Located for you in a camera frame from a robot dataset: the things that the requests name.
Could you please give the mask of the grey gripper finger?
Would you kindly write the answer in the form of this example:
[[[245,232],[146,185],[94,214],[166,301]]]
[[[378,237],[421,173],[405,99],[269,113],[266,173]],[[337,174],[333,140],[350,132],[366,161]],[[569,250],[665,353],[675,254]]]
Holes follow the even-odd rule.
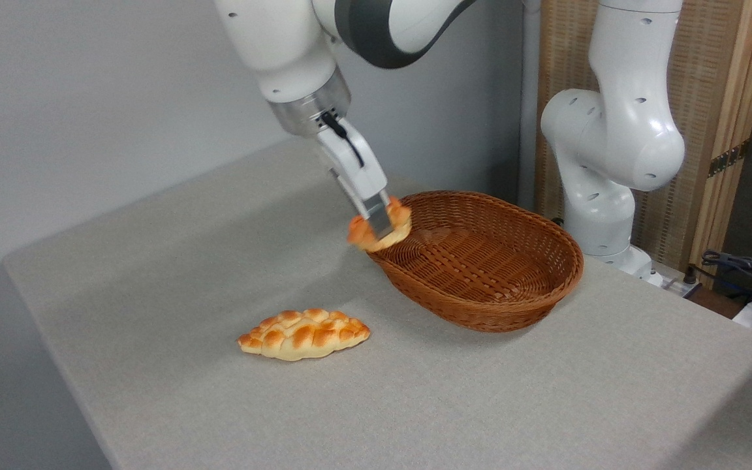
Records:
[[[363,212],[361,215],[372,229],[374,238],[382,240],[394,231],[393,223],[388,214],[389,196],[386,191],[363,200]]]

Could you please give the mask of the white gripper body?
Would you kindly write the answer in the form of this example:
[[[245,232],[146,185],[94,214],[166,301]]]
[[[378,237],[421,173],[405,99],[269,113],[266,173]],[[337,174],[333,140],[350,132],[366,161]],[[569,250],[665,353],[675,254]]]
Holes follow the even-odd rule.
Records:
[[[358,211],[363,200],[387,191],[387,178],[363,135],[345,118],[317,118],[317,145]]]

